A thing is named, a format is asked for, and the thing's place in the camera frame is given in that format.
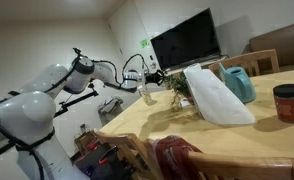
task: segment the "jar lid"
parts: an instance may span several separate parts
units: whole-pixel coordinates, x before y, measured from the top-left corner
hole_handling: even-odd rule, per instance
[[[294,97],[294,84],[282,84],[274,87],[274,96],[283,98],[293,98]]]

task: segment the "black monitor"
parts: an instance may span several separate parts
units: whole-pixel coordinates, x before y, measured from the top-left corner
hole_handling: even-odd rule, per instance
[[[151,39],[160,68],[203,62],[221,54],[210,9]]]

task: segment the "wooden chair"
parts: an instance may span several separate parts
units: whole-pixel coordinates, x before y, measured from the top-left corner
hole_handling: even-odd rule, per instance
[[[260,61],[265,61],[265,62],[270,61],[271,67],[272,67],[272,72],[278,73],[280,71],[275,49],[265,50],[265,51],[257,51],[257,52],[252,52],[252,53],[232,57],[232,58],[220,61],[220,63],[226,69],[230,68],[232,66],[241,66],[246,70],[248,76],[251,77],[251,76],[259,76],[261,74],[258,61],[259,62]],[[218,74],[217,73],[219,71],[218,63],[211,64],[208,66],[208,68],[213,73]]]
[[[294,159],[228,157],[189,152],[204,179],[294,180]]]
[[[135,134],[131,133],[111,135],[94,130],[94,134],[102,144],[107,143],[111,147],[118,147],[118,157],[125,157],[136,168],[134,179],[163,179],[158,163],[155,161],[152,146],[147,141],[142,142]]]

